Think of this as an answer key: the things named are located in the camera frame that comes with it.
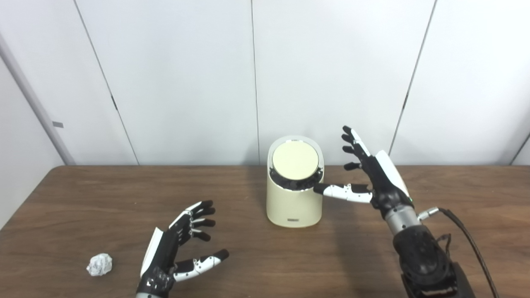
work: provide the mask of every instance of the black robotic glove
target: black robotic glove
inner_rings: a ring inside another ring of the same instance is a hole
[[[196,228],[215,225],[213,220],[200,218],[215,213],[212,205],[211,200],[200,201],[186,208],[165,232],[155,228],[142,263],[136,298],[167,298],[175,282],[196,277],[228,258],[228,251],[223,249],[199,259],[174,262],[179,247],[191,238],[210,241],[210,235]]]

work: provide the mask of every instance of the black finger segment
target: black finger segment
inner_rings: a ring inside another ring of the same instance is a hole
[[[355,169],[359,169],[361,166],[360,163],[356,163],[356,162],[349,162],[347,164],[344,165],[344,169],[346,171],[351,171],[351,170],[355,170]]]
[[[175,273],[192,272],[195,269],[195,264],[193,263],[193,259],[176,262],[175,266],[176,266]]]
[[[197,221],[193,223],[193,227],[200,227],[200,226],[215,226],[215,221],[204,219],[202,221]]]
[[[368,191],[368,184],[351,184],[351,191],[356,193],[365,193]]]
[[[313,187],[313,191],[316,192],[317,194],[323,195],[324,194],[324,189],[328,188],[329,185],[330,184],[327,184],[327,183],[317,183]]]
[[[355,151],[351,146],[343,146],[342,150],[346,153],[355,154]]]
[[[344,126],[342,127],[342,130],[343,130],[347,135],[351,134],[351,128],[349,128],[349,127],[346,126],[346,125],[344,125]]]
[[[348,143],[351,143],[352,138],[349,135],[342,135],[342,139]]]
[[[198,211],[197,212],[197,216],[204,216],[204,215],[211,215],[215,213],[215,208],[211,207],[211,208],[205,208],[201,211]]]
[[[206,234],[205,232],[194,232],[193,233],[193,237],[195,238],[199,238],[203,241],[210,241],[211,240],[211,236]]]
[[[193,212],[197,212],[201,209],[206,209],[206,208],[210,208],[214,205],[214,201],[212,200],[206,200],[206,201],[202,201],[200,202],[199,206],[195,207],[193,209]]]
[[[222,260],[226,260],[230,256],[230,253],[228,252],[228,250],[222,249],[222,250],[214,253],[213,256],[218,258],[218,259],[220,259],[222,261]]]

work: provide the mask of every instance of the robot finger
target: robot finger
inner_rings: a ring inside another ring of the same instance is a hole
[[[215,208],[208,207],[208,208],[203,208],[203,209],[197,210],[197,212],[193,213],[192,217],[193,217],[194,220],[196,220],[196,219],[198,219],[201,216],[211,215],[211,214],[214,214],[214,213],[215,213]]]
[[[210,235],[206,234],[205,232],[203,232],[201,230],[191,229],[191,232],[192,232],[192,236],[194,238],[199,238],[199,239],[201,239],[203,241],[206,241],[206,242],[210,241],[210,239],[211,239]]]
[[[211,256],[203,256],[199,259],[189,259],[175,263],[176,269],[173,273],[173,278],[176,282],[185,281],[219,265],[223,260],[228,258],[229,253],[226,249],[222,249]]]
[[[215,226],[214,220],[209,220],[207,218],[199,218],[198,220],[194,220],[191,222],[193,227],[200,227],[200,226]]]
[[[198,202],[196,204],[193,204],[193,205],[189,206],[188,208],[186,208],[186,211],[190,211],[192,214],[195,214],[198,211],[200,211],[201,209],[212,207],[213,204],[214,204],[214,201],[212,201],[212,200],[200,201],[200,202]]]

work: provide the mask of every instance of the black cable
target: black cable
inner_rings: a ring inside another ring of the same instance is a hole
[[[449,245],[451,245],[451,234],[443,234],[442,236],[438,237],[438,239],[436,239],[436,242],[440,242],[442,240],[447,240],[447,242],[445,243],[445,254],[448,257],[451,257],[451,252],[449,251]]]
[[[497,293],[497,288],[495,288],[495,284],[493,284],[493,279],[491,279],[490,272],[488,271],[488,268],[486,267],[486,263],[484,262],[484,259],[482,258],[482,255],[479,252],[479,248],[476,246],[475,241],[473,238],[471,238],[471,234],[469,234],[469,231],[464,227],[464,224],[456,217],[456,215],[451,212],[451,210],[445,210],[442,208],[438,209],[440,212],[445,214],[445,216],[449,217],[459,228],[464,232],[464,235],[466,236],[467,240],[471,244],[471,247],[473,248],[473,251],[475,252],[476,258],[479,260],[480,266],[482,267],[482,270],[484,271],[484,274],[486,275],[486,279],[488,280],[488,284],[490,285],[491,292],[493,293],[493,297],[499,298],[499,293]]]

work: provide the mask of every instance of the cable connector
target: cable connector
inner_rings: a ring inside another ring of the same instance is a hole
[[[423,212],[420,212],[420,213],[418,213],[418,220],[419,221],[426,220],[429,217],[435,215],[438,211],[440,211],[438,209],[438,207],[433,207],[433,208],[427,209],[427,210],[425,210]]]

